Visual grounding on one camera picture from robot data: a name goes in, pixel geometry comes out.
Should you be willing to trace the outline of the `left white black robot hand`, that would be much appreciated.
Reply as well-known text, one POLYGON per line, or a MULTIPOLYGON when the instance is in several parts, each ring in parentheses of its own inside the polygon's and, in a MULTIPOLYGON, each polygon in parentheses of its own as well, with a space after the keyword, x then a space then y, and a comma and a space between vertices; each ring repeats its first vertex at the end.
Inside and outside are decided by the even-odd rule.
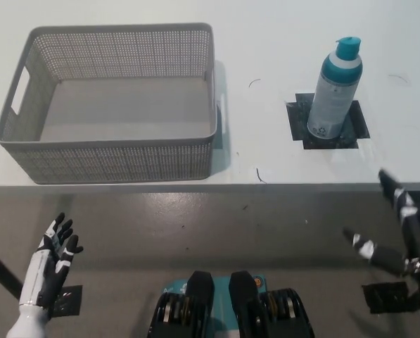
POLYGON ((74 256, 83 251, 72 224, 73 221, 66 220, 61 212, 43 233, 25 274, 19 299, 21 306, 37 306, 44 310, 53 307, 74 256))

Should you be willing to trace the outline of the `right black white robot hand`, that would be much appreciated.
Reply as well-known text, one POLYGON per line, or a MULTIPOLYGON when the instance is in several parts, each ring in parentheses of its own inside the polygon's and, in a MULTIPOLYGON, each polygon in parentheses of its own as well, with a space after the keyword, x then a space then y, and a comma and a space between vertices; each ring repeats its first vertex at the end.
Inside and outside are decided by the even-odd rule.
POLYGON ((343 236, 370 265, 396 277, 410 276, 417 283, 417 290, 407 298, 407 311, 420 311, 420 208, 387 170, 379 170, 378 179, 383 196, 399 221, 406 253, 381 246, 347 227, 343 228, 343 236))

